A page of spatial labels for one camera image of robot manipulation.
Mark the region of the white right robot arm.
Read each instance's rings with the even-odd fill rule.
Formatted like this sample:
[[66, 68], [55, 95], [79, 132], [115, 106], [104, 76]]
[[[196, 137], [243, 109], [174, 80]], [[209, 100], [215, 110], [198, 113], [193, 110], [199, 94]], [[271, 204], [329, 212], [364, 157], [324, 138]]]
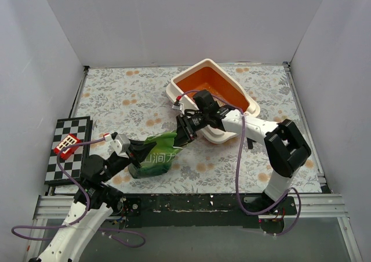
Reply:
[[248, 211], [239, 194], [236, 198], [241, 210], [249, 216], [278, 213], [283, 208], [283, 199], [292, 190], [294, 176], [311, 155], [296, 124], [290, 119], [278, 123], [247, 116], [228, 102], [219, 106], [220, 98], [207, 90], [193, 90], [192, 93], [197, 109], [183, 108], [182, 98], [187, 93], [177, 96], [173, 103], [172, 108], [181, 112], [176, 118], [174, 145], [181, 147], [193, 142], [197, 131], [210, 126], [239, 135], [240, 143], [247, 143], [249, 148], [253, 148], [253, 143], [265, 146], [273, 173], [258, 200], [258, 211]]

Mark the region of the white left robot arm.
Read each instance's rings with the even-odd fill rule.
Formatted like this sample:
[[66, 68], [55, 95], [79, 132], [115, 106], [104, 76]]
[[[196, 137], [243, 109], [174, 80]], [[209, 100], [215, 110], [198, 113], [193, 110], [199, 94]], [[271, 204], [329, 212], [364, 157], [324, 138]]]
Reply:
[[123, 193], [106, 182], [129, 165], [140, 166], [156, 143], [130, 140], [117, 133], [107, 140], [113, 153], [107, 159], [94, 154], [84, 160], [79, 189], [62, 226], [33, 261], [79, 261], [104, 221], [123, 210]]

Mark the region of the green cat litter bag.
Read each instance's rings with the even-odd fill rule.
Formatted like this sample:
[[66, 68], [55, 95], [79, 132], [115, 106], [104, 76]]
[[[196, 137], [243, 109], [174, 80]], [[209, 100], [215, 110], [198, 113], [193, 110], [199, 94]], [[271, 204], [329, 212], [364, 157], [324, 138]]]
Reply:
[[143, 141], [144, 144], [156, 142], [156, 145], [144, 161], [140, 163], [139, 168], [133, 164], [128, 166], [128, 171], [132, 177], [142, 179], [167, 173], [176, 155], [183, 150], [182, 147], [176, 147], [174, 145], [176, 135], [176, 132], [163, 132], [147, 137]]

